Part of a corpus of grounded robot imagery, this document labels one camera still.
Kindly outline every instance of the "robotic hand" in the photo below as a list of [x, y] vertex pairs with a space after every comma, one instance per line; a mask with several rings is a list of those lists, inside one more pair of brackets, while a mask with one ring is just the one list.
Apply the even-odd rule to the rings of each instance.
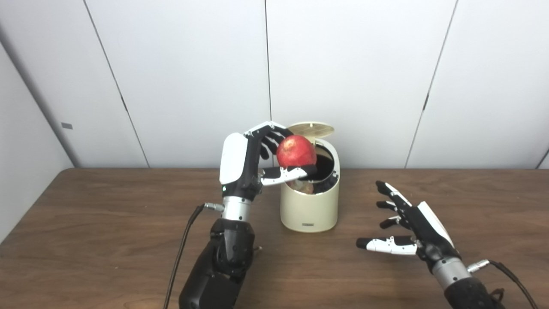
[[254, 257], [254, 231], [248, 223], [251, 203], [266, 185], [307, 177], [315, 165], [265, 168], [259, 158], [275, 154], [277, 144], [292, 132], [264, 122], [244, 134], [230, 134], [223, 144], [220, 183], [223, 204], [205, 208], [222, 212], [210, 230], [210, 241], [192, 269], [179, 297], [181, 309], [232, 309]]
[[357, 247], [390, 254], [417, 255], [427, 263], [453, 309], [505, 309], [486, 291], [480, 280], [471, 275], [487, 265], [487, 260], [465, 267], [446, 229], [426, 202], [414, 207], [391, 185], [382, 181], [376, 181], [376, 185], [379, 193], [392, 200], [377, 202], [377, 206], [397, 213], [379, 226], [386, 229], [398, 224], [412, 230], [414, 236], [359, 238]]

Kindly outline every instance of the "cable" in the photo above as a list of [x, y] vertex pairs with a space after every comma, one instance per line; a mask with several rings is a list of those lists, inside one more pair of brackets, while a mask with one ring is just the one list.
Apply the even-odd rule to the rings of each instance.
[[522, 285], [522, 283], [520, 283], [517, 276], [515, 276], [509, 270], [509, 268], [505, 267], [505, 265], [503, 265], [503, 263], [500, 263], [500, 262], [494, 262], [494, 261], [489, 261], [489, 262], [490, 262], [490, 264], [494, 265], [497, 269], [501, 270], [504, 274], [506, 274], [511, 280], [513, 280], [513, 282], [515, 282], [518, 285], [518, 287], [520, 288], [522, 293], [524, 293], [524, 296], [526, 296], [526, 299], [528, 299], [528, 301], [530, 302], [530, 305], [532, 306], [532, 308], [533, 309], [538, 309], [538, 307], [536, 305], [536, 302], [534, 301], [532, 296], [530, 296], [530, 293], [528, 293], [528, 291], [526, 290], [524, 285]]
[[175, 264], [173, 265], [172, 274], [170, 277], [170, 282], [168, 283], [168, 291], [166, 292], [166, 300], [164, 300], [164, 309], [168, 309], [168, 304], [170, 303], [170, 297], [171, 297], [171, 290], [173, 289], [173, 282], [175, 281], [175, 274], [177, 273], [177, 267], [179, 266], [179, 261], [181, 260], [181, 254], [183, 254], [183, 248], [185, 247], [185, 242], [187, 241], [187, 235], [189, 234], [189, 230], [191, 229], [191, 225], [193, 224], [194, 220], [198, 217], [198, 214], [204, 209], [205, 204], [202, 204], [200, 206], [197, 206], [197, 208], [194, 210], [193, 214], [191, 214], [191, 217], [189, 218], [189, 221], [187, 222], [187, 227], [185, 227], [185, 231], [183, 232], [183, 238], [181, 239], [181, 243], [179, 245], [179, 251], [177, 252], [177, 257], [175, 258]]

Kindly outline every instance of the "cream trash can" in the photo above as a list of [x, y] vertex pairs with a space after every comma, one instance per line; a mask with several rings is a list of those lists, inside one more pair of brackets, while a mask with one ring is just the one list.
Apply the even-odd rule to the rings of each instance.
[[281, 186], [281, 221], [290, 230], [299, 232], [329, 230], [338, 221], [339, 157], [332, 144], [320, 137], [330, 135], [334, 128], [324, 123], [303, 122], [288, 129], [315, 146], [317, 173]]

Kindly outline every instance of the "trash can lid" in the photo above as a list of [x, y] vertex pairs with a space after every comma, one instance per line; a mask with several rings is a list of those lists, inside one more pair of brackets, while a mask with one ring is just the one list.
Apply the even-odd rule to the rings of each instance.
[[334, 128], [321, 122], [299, 122], [288, 127], [295, 135], [319, 139], [334, 133]]

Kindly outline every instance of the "apple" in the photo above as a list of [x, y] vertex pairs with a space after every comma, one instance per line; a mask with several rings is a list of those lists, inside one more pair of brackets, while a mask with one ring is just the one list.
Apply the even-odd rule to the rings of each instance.
[[283, 168], [316, 164], [315, 147], [301, 135], [290, 135], [278, 145], [276, 158]]

